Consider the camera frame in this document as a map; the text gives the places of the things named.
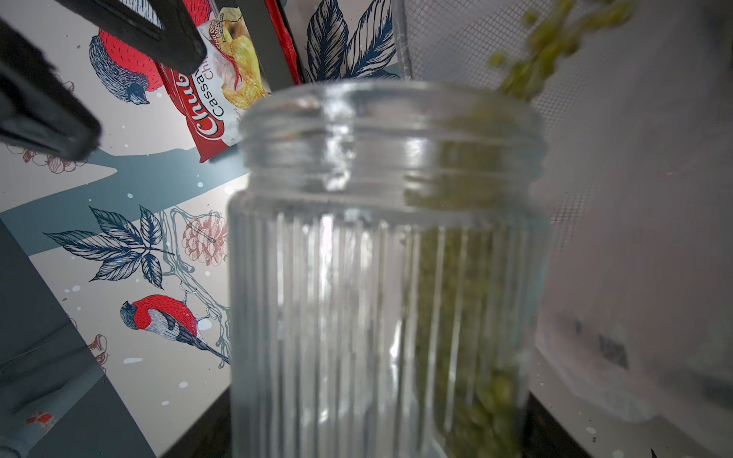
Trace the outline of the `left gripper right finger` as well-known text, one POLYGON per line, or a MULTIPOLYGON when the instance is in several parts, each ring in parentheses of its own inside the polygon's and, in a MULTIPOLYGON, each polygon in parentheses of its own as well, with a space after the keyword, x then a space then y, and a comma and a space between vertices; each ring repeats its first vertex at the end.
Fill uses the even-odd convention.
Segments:
POLYGON ((523 432, 524 458, 590 458, 590 454, 561 427, 555 417, 531 394, 523 432))

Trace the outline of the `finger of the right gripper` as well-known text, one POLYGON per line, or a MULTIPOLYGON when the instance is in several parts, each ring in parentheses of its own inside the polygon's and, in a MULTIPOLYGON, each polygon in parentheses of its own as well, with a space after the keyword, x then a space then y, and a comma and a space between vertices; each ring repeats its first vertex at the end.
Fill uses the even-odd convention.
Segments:
POLYGON ((63 160, 88 158, 101 125, 53 74, 41 51, 1 23, 1 141, 63 160))
POLYGON ((193 74, 206 47, 192 17, 179 0, 151 0, 159 25, 120 1, 58 0, 64 8, 180 74, 193 74))

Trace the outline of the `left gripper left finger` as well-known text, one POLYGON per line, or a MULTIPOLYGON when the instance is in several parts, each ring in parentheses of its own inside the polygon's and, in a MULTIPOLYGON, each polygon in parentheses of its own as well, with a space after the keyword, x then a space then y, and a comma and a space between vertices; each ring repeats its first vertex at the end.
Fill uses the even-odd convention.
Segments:
POLYGON ((230 389, 200 416, 188 431, 173 444, 163 458, 231 457, 232 424, 230 389))

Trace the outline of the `beige lidded bean jar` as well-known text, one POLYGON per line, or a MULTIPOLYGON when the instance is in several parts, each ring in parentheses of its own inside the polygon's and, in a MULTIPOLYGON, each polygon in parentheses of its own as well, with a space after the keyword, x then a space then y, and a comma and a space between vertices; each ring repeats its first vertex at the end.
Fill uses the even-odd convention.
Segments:
POLYGON ((416 81, 242 118, 228 204, 237 457, 517 457, 548 220, 540 116, 416 81))

